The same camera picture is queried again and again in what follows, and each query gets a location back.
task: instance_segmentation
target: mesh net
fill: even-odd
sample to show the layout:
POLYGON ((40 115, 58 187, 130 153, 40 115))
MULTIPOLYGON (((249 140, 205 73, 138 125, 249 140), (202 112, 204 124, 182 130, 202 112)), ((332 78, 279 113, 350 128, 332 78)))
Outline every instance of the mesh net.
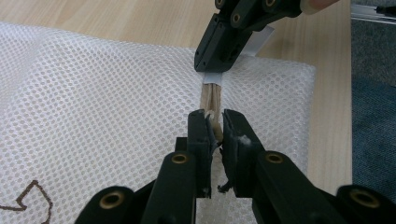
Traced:
MULTIPOLYGON (((1 222, 74 223, 101 189, 155 179, 199 108, 203 76, 192 64, 193 49, 0 23, 1 222)), ((246 114, 267 149, 291 152, 303 170, 312 74, 243 58, 223 79, 223 107, 246 114)), ((225 183, 218 152, 212 181, 225 183)), ((197 223, 255 222, 249 200, 231 192, 197 205, 197 223)))

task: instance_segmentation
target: black plastic part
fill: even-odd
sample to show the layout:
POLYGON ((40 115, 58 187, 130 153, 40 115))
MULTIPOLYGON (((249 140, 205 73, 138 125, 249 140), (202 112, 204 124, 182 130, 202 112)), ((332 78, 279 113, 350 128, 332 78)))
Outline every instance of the black plastic part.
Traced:
POLYGON ((250 36, 251 32, 234 29, 228 17, 214 14, 195 51, 195 71, 216 73, 229 70, 250 36))
MULTIPOLYGON (((346 223, 286 155, 260 153, 256 173, 281 223, 346 223)), ((261 197, 256 194, 253 199, 261 197)))
POLYGON ((165 157, 142 224, 195 223, 195 163, 187 151, 165 157))
POLYGON ((114 186, 103 189, 95 194, 85 208, 81 211, 76 224, 126 224, 140 223, 143 212, 146 209, 147 201, 154 182, 147 184, 137 192, 125 187, 114 186), (101 200, 108 194, 117 192, 122 195, 120 205, 114 208, 105 209, 100 204, 101 200))
POLYGON ((211 196, 210 171, 212 154, 216 147, 215 135, 209 120, 205 119, 205 111, 200 109, 191 112, 189 114, 187 150, 197 160, 197 198, 210 198, 211 196))
POLYGON ((231 14, 231 26, 237 29, 248 27, 251 19, 261 13, 262 0, 240 1, 231 14))
POLYGON ((258 224, 279 224, 280 220, 276 214, 270 199, 265 194, 262 186, 259 184, 254 192, 252 200, 252 210, 258 224))
POLYGON ((301 14, 300 0, 276 0, 266 7, 266 0, 215 0, 220 9, 210 20, 195 51, 197 72, 221 73, 229 70, 253 31, 262 30, 268 23, 301 14))
POLYGON ((388 198, 363 186, 343 186, 337 190, 336 200, 340 214, 349 223, 393 224, 396 205, 388 198))
POLYGON ((222 163, 236 197, 251 198, 257 183, 256 161, 264 147, 245 116, 224 110, 224 141, 222 163))

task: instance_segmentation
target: light wood surface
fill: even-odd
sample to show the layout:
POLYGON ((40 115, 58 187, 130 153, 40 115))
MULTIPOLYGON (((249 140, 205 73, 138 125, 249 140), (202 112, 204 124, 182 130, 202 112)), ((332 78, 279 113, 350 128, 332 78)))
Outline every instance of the light wood surface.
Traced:
MULTIPOLYGON (((317 68, 308 177, 330 193, 351 183, 349 8, 341 0, 313 16, 275 22, 259 54, 317 68)), ((0 0, 0 21, 187 48, 198 46, 214 12, 213 0, 0 0)))

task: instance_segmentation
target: brass screw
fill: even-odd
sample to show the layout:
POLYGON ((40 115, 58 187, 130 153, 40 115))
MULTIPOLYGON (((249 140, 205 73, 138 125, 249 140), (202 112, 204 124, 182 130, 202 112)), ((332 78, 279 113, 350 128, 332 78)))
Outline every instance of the brass screw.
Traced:
POLYGON ((121 191, 115 190, 103 196, 99 202, 99 205, 103 209, 112 209, 122 204, 124 199, 124 194, 121 191))
POLYGON ((379 200, 371 193, 362 189, 353 189, 349 192, 349 196, 360 205, 377 208, 380 205, 379 200))

